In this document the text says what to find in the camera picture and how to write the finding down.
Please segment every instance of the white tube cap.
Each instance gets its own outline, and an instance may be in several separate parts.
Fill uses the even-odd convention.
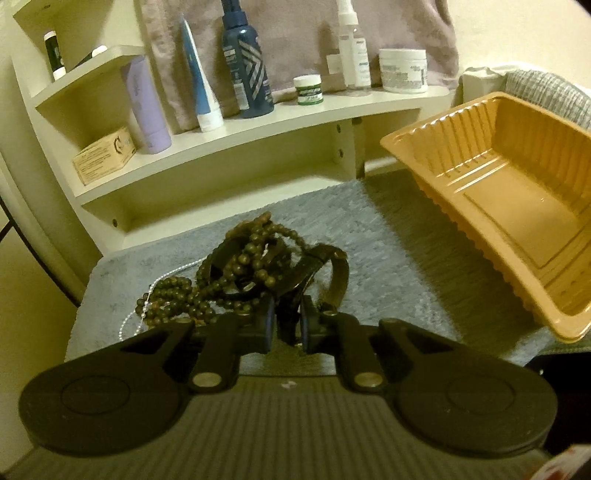
[[[66,67],[60,67],[55,72],[53,72],[53,78],[55,80],[59,80],[66,74]]]
[[[223,125],[222,111],[216,108],[209,113],[201,113],[197,115],[197,120],[202,132],[210,132]]]
[[[47,41],[49,40],[51,37],[56,37],[57,34],[54,30],[51,30],[49,32],[47,32],[45,35],[43,35],[43,41]]]
[[[320,85],[321,83],[322,78],[317,73],[312,73],[310,75],[300,75],[299,77],[294,78],[295,88],[313,87]]]

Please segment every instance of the gray mat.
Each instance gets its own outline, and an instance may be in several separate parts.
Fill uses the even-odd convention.
[[[350,281],[341,309],[362,323],[396,317],[519,365],[555,344],[550,331],[534,322],[500,273],[407,171],[350,181],[266,209],[309,243],[327,242],[348,252]],[[229,228],[253,215],[236,215],[103,258],[90,277],[66,359],[117,342],[121,321],[150,282],[204,257]],[[276,341],[271,354],[244,357],[241,372],[331,374],[334,363]]]

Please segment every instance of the pink towel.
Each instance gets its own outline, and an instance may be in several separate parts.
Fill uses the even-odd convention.
[[[325,92],[344,87],[342,75],[329,75],[326,56],[338,53],[336,0],[242,0],[259,43],[276,102],[295,96],[293,78],[320,73]],[[191,77],[183,53],[180,15],[193,30],[205,75],[224,116],[239,112],[222,54],[220,0],[141,0],[142,14],[164,92],[180,130],[197,127]],[[427,50],[428,83],[457,85],[458,56],[447,0],[357,0],[367,39],[372,83],[380,85],[380,48]]]

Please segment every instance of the jar lid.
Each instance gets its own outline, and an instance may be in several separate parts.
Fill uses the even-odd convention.
[[[322,83],[322,78],[317,73],[313,73],[311,75],[301,75],[299,77],[294,78],[295,88],[313,87],[316,85],[320,85],[321,83]]]
[[[426,60],[427,52],[414,48],[380,48],[379,57],[386,60]]]

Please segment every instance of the metal rivet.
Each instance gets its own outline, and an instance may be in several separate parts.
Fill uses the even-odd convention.
[[[383,381],[382,376],[375,372],[363,372],[355,375],[355,383],[364,388],[379,387]]]
[[[222,377],[213,372],[202,372],[193,377],[193,384],[197,387],[212,388],[222,383]]]

